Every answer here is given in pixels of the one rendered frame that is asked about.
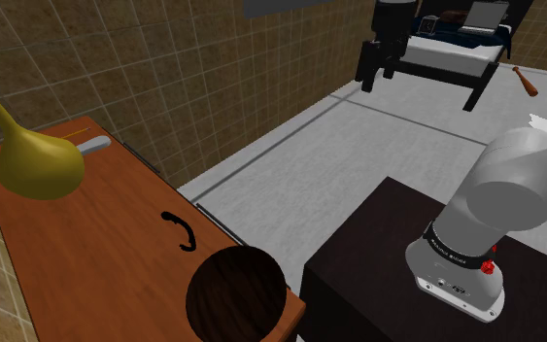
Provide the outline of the brown baseball bat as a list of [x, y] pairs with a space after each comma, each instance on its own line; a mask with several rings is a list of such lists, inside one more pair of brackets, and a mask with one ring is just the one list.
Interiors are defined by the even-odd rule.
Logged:
[[523, 75], [520, 68], [518, 66], [514, 66], [512, 70], [517, 74], [518, 78], [520, 79], [526, 93], [530, 97], [535, 97], [538, 95], [537, 88]]

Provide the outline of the black curved object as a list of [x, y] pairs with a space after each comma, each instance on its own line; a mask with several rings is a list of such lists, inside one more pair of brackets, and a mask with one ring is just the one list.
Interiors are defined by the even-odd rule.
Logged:
[[196, 250], [196, 239], [190, 225], [180, 217], [168, 211], [161, 212], [160, 216], [165, 221], [173, 222], [174, 224], [180, 225], [186, 231], [188, 235], [188, 244], [180, 244], [179, 248], [184, 252], [194, 252]]

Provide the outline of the yellow long-necked vase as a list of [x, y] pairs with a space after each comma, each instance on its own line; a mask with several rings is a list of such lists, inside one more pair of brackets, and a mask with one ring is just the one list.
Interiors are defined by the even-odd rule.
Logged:
[[79, 187], [84, 158], [71, 142], [28, 130], [0, 104], [0, 184], [26, 198], [54, 200]]

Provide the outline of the dark brown round bowl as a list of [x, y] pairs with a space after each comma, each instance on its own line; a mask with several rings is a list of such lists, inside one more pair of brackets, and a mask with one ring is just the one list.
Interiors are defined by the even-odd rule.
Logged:
[[287, 283], [267, 252], [233, 246], [209, 256], [186, 295], [188, 322], [202, 342], [260, 342], [280, 321]]

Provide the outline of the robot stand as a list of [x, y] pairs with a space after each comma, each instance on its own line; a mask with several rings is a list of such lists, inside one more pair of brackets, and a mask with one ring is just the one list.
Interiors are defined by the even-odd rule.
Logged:
[[505, 303], [482, 323], [419, 290], [405, 261], [442, 203], [386, 178], [305, 263], [304, 342], [547, 342], [547, 255], [497, 244]]

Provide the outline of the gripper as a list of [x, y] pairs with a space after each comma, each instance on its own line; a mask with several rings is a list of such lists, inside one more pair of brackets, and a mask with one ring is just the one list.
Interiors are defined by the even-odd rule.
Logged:
[[[376, 40], [385, 44], [385, 79], [394, 75], [396, 63], [405, 55], [412, 33], [412, 22], [418, 9], [417, 2], [377, 2], [374, 8], [371, 30]], [[355, 81], [361, 83], [361, 90], [371, 92], [378, 71], [377, 52], [379, 43], [363, 41]]]

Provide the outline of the black framed bed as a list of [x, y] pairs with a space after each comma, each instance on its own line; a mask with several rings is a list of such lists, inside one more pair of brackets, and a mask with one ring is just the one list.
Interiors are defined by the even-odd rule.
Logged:
[[[440, 16], [448, 10], [467, 11], [474, 1], [486, 0], [424, 0], [420, 15]], [[534, 0], [503, 0], [509, 3], [507, 15], [500, 22], [503, 27], [510, 26], [510, 37], [528, 13]], [[477, 47], [474, 49], [456, 46], [450, 43], [412, 36], [406, 54], [395, 68], [397, 72], [418, 76], [439, 82], [472, 88], [472, 92], [463, 106], [471, 112], [494, 75], [504, 52], [503, 45]]]

